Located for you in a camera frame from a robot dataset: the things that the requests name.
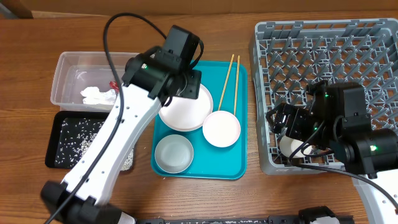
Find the white round plate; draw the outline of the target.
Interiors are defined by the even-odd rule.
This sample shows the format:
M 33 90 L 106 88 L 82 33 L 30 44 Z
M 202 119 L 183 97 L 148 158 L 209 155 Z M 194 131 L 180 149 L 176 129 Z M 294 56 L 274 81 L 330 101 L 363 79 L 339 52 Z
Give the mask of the white round plate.
M 211 93 L 201 84 L 197 99 L 176 97 L 171 104 L 160 110 L 159 116 L 169 128 L 187 132 L 202 127 L 204 120 L 212 112 Z

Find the white shallow bowl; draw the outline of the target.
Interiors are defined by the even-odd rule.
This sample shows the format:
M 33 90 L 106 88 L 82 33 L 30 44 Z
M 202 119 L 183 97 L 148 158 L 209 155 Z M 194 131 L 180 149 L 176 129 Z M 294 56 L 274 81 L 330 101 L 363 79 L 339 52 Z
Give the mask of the white shallow bowl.
M 204 120 L 202 131 L 212 146 L 230 147 L 239 139 L 241 125 L 232 113 L 215 111 Z

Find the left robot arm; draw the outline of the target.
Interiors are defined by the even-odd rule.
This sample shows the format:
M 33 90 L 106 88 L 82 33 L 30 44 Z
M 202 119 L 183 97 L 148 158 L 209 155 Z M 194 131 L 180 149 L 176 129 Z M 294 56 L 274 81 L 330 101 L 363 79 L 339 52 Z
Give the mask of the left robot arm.
M 198 98 L 201 72 L 194 70 L 203 50 L 192 32 L 172 26 L 163 46 L 127 61 L 114 106 L 90 147 L 60 183 L 48 181 L 40 193 L 62 223 L 135 223 L 136 219 L 109 204 L 128 155 L 148 124 L 174 97 Z

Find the red snack wrapper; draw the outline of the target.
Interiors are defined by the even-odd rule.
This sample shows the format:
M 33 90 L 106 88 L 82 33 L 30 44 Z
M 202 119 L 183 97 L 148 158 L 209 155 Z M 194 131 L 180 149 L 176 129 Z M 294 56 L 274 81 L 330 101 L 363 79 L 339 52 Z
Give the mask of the red snack wrapper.
M 119 86 L 116 82 L 109 82 L 109 86 L 115 91 L 116 94 L 119 93 Z

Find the grey metal bowl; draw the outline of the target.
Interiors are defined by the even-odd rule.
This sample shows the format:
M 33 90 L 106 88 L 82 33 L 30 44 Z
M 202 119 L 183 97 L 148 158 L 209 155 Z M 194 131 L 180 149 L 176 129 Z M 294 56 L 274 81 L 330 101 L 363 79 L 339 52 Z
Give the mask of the grey metal bowl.
M 193 158 L 194 149 L 191 142 L 178 134 L 162 138 L 154 151 L 156 164 L 168 174 L 178 174 L 187 170 Z

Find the white tissue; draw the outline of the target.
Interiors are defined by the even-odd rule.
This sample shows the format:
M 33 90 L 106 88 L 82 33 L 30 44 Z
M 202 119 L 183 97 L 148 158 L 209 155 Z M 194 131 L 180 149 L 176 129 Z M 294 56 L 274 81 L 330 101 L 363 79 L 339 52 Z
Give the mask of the white tissue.
M 101 92 L 96 86 L 89 86 L 80 92 L 83 103 L 87 105 L 113 105 L 117 94 L 113 89 Z

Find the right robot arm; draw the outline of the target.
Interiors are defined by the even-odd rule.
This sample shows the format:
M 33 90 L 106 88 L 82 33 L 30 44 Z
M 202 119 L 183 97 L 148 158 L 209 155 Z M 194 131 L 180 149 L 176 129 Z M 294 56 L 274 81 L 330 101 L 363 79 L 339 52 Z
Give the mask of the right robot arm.
M 275 134 L 301 141 L 288 159 L 309 146 L 327 148 L 344 170 L 299 164 L 299 168 L 352 178 L 370 223 L 397 223 L 397 134 L 388 128 L 373 130 L 359 83 L 308 84 L 310 109 L 281 103 L 266 113 Z

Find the wooden chopstick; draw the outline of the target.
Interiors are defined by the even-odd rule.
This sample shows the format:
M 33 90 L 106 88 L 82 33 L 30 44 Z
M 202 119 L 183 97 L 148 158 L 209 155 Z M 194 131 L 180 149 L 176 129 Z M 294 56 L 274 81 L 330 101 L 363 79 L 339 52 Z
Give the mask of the wooden chopstick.
M 236 64 L 236 81 L 235 81 L 235 90 L 234 90 L 234 116 L 236 116 L 236 108 L 237 108 L 237 99 L 238 99 L 238 87 L 239 87 L 239 67 L 240 67 L 240 55 L 237 57 Z
M 230 72 L 231 72 L 231 67 L 233 65 L 233 61 L 234 61 L 234 54 L 231 55 L 231 60 L 229 62 L 228 71 L 227 71 L 227 74 L 226 74 L 226 78 L 224 80 L 223 90 L 221 92 L 221 98 L 220 98 L 220 102 L 219 102 L 219 105 L 218 105 L 218 111 L 221 109 L 221 105 L 222 105 L 222 102 L 223 102 L 223 99 L 224 99 L 224 93 L 226 91 L 226 87 L 227 87 L 227 84 L 228 84 L 229 75 L 230 75 Z

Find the white cup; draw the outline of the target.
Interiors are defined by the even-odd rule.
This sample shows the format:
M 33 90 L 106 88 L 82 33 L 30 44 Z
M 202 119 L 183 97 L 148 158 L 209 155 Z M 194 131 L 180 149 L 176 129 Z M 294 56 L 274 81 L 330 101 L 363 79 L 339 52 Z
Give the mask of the white cup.
M 285 157 L 289 157 L 291 153 L 293 153 L 296 148 L 298 148 L 301 144 L 302 141 L 283 136 L 279 142 L 279 150 Z M 296 153 L 296 155 L 294 155 L 294 159 L 303 158 L 306 154 L 310 154 L 311 151 L 312 146 L 309 146 L 304 150 L 304 153 L 302 153 L 301 151 Z

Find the white rice pile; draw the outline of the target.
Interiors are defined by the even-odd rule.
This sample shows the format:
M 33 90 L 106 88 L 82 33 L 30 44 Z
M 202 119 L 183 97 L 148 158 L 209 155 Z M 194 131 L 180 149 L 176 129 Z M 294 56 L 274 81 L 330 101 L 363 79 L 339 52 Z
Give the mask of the white rice pile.
M 61 125 L 54 166 L 73 168 L 84 156 L 103 123 L 103 119 L 65 118 Z

